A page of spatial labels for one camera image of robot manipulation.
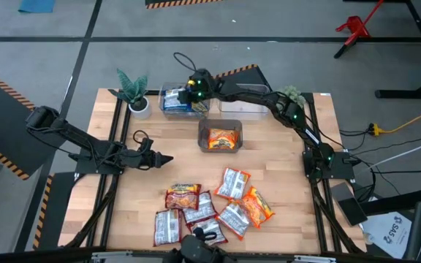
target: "clear plastic container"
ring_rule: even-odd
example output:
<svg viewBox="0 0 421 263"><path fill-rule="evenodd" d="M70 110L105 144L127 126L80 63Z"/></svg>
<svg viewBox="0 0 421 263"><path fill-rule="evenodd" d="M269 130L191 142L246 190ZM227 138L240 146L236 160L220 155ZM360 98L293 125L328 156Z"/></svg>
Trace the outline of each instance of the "clear plastic container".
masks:
<svg viewBox="0 0 421 263"><path fill-rule="evenodd" d="M211 120L204 119L199 122L197 144L205 153L237 153L243 146L243 125L238 120ZM209 129L227 129L238 133L235 149L209 149Z"/></svg>
<svg viewBox="0 0 421 263"><path fill-rule="evenodd" d="M185 88L185 83L164 83L164 85L160 88L159 92L159 108L164 113L167 119L203 119L206 118L209 114L209 109L211 108L211 103L209 100L205 100L203 103L207 107L207 111L205 112L197 112L197 111L185 111L185 110L165 110L164 109L164 95L165 92L168 90L176 89L176 88Z"/></svg>
<svg viewBox="0 0 421 263"><path fill-rule="evenodd" d="M270 92L270 88L260 84L237 84L241 88L261 93ZM264 118L269 109L266 106L252 104L248 102L217 102L222 118L239 120L259 120Z"/></svg>

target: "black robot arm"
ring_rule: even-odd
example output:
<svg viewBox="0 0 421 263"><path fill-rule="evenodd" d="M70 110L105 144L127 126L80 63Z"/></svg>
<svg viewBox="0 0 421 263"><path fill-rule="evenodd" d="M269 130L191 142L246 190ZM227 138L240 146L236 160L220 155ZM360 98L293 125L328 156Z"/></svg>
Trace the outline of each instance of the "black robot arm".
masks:
<svg viewBox="0 0 421 263"><path fill-rule="evenodd" d="M242 101L266 106L277 121L285 127L294 129L312 149L313 167L331 168L334 150L315 135L313 129L306 123L303 108L287 95L277 91L267 93L253 91L229 80L214 79L207 69L196 70L189 77L188 84L189 88L178 94L181 103L201 102L215 98L223 102Z"/></svg>
<svg viewBox="0 0 421 263"><path fill-rule="evenodd" d="M125 167L160 168L163 164L173 160L172 156L163 156L160 152L151 150L153 140L148 137L143 138L137 150L128 149L121 142L98 140L69 124L66 119L59 116L56 110L46 106L34 109L26 119L26 127L29 134L42 142L39 135L51 133L81 147L86 154L71 153L69 155L79 164L79 170L76 171L79 173L120 174Z"/></svg>

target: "wooden table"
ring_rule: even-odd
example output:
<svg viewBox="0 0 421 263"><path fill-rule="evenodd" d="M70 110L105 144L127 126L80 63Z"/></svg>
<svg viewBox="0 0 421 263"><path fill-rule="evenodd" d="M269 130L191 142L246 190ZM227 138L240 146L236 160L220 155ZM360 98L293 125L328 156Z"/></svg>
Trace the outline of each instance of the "wooden table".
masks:
<svg viewBox="0 0 421 263"><path fill-rule="evenodd" d="M156 211L164 209L166 189L174 183L200 183L202 190L214 190L221 182L225 167L241 169L251 174L247 188L255 186L276 214L261 229L250 228L243 241L222 226L228 244L220 245L229 252L264 252L281 254L319 253L316 219L310 186L305 178L301 152L303 141L296 133L282 126L271 114L262 120L242 120L243 147L236 154L202 153L197 146L197 121L169 121L158 108L158 97L149 96L152 116L144 121L131 119L126 144L135 149L132 134L138 129L154 140L153 150L174 156L161 169L140 171L126 169L120 177L116 194L110 236L111 249L168 251L179 244L153 247ZM320 129L334 140L341 137L335 118L333 101L329 94L314 94ZM88 133L106 140L110 132L116 98L106 89L99 89L92 112ZM120 120L126 105L123 103ZM220 118L213 105L209 118ZM118 123L119 140L122 121ZM331 180L331 186L342 180ZM92 213L99 175L86 175L72 189L64 219L59 245L68 243L81 229ZM226 200L213 196L218 211ZM365 251L363 234L359 227L350 227L335 203L336 218L357 246ZM328 248L333 244L329 223L324 219ZM99 244L103 218L97 225L94 244ZM182 235L188 234L183 229Z"/></svg>

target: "white pot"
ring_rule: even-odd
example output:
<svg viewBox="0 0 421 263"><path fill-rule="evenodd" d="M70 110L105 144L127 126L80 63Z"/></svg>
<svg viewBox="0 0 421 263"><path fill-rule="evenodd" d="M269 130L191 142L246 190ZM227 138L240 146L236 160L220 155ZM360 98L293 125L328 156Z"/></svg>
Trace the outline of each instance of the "white pot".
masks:
<svg viewBox="0 0 421 263"><path fill-rule="evenodd" d="M129 110L131 110L132 115L136 119L145 120L146 118L149 118L151 116L151 113L152 113L151 104L149 103L149 100L146 97L144 97L144 99L147 101L147 106L145 106L145 108L140 111L133 110L131 105L128 104Z"/></svg>

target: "concrete floor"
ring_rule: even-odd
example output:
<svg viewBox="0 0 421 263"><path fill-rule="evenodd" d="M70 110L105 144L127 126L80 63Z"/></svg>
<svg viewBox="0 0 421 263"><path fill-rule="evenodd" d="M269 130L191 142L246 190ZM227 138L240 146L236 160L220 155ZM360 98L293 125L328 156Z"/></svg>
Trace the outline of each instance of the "concrete floor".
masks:
<svg viewBox="0 0 421 263"><path fill-rule="evenodd" d="M83 37L95 0L58 0L53 13L20 14L20 1L0 0L0 36ZM414 1L421 15L421 1ZM364 18L373 4L341 0L233 0L187 7L146 10L142 1L103 1L94 37L342 37L334 29L350 15ZM384 4L368 24L375 37L418 37L405 4ZM415 89L421 85L421 44L363 44L342 59L333 59L339 43L261 42L116 42L91 43L80 72L68 121L86 129L98 88L117 88L121 68L131 76L149 75L149 88L163 82L182 82L190 72L172 57L181 51L198 66L224 72L258 64L273 88L295 85L301 91L329 92L339 125L364 129L376 122L391 129L421 114L421 100L379 100L378 88ZM0 42L0 78L36 104L59 108L71 77L80 43ZM360 150L421 137L421 121L395 134L367 137ZM356 147L361 137L344 137ZM412 149L421 142L363 155L370 162ZM74 150L71 145L64 146ZM421 169L419 153L386 163L386 170ZM72 171L75 163L56 155L52 171ZM356 168L357 181L371 182ZM421 174L388 175L403 194L421 189ZM11 251L23 211L33 191L35 176L18 180L0 172L0 253ZM394 189L378 178L376 193L388 197Z"/></svg>

